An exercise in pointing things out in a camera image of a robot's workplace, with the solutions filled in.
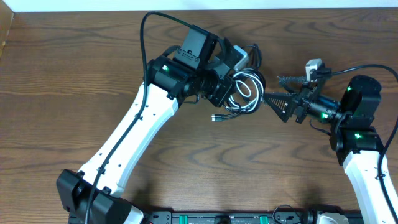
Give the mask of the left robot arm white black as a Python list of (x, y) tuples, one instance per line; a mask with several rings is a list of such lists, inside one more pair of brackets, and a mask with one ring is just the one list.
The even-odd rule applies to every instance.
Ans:
[(231, 72), (248, 54), (227, 39), (197, 26), (146, 65), (144, 81), (124, 118), (100, 150), (56, 185), (70, 223), (142, 223), (145, 212), (123, 199), (129, 177), (159, 129), (189, 96), (220, 107), (233, 94)]

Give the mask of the cardboard side panel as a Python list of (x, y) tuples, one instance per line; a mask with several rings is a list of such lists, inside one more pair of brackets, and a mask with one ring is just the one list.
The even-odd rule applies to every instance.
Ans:
[(0, 55), (4, 50), (6, 45), (6, 39), (9, 35), (9, 31), (11, 28), (11, 24), (14, 18), (14, 12), (9, 8), (9, 6), (1, 0), (1, 7), (0, 7)]

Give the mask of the black mounting rail base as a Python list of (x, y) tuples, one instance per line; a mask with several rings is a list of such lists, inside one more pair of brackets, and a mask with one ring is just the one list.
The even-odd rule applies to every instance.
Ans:
[(268, 212), (175, 212), (151, 211), (144, 215), (142, 224), (298, 224), (298, 223), (354, 223), (363, 224), (360, 212), (344, 212), (333, 205), (312, 205), (296, 210), (290, 205), (279, 205)]

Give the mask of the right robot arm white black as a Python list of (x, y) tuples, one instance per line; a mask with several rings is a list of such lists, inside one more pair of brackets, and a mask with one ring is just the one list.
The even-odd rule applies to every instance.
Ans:
[(381, 101), (381, 84), (366, 75), (350, 81), (340, 101), (321, 94), (336, 76), (329, 68), (312, 68), (301, 79), (300, 91), (267, 93), (265, 102), (286, 122), (292, 115), (302, 123), (312, 116), (329, 124), (330, 146), (354, 188), (365, 223), (397, 223), (397, 193), (389, 175), (386, 152), (390, 139), (381, 141), (372, 126)]

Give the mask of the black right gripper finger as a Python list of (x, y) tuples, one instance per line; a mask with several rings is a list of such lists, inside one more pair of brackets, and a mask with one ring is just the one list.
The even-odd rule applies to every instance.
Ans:
[(265, 102), (274, 110), (276, 115), (286, 123), (295, 109), (295, 94), (293, 93), (266, 93)]
[(304, 84), (308, 80), (306, 77), (280, 77), (278, 76), (278, 83), (280, 86), (288, 86), (289, 84)]

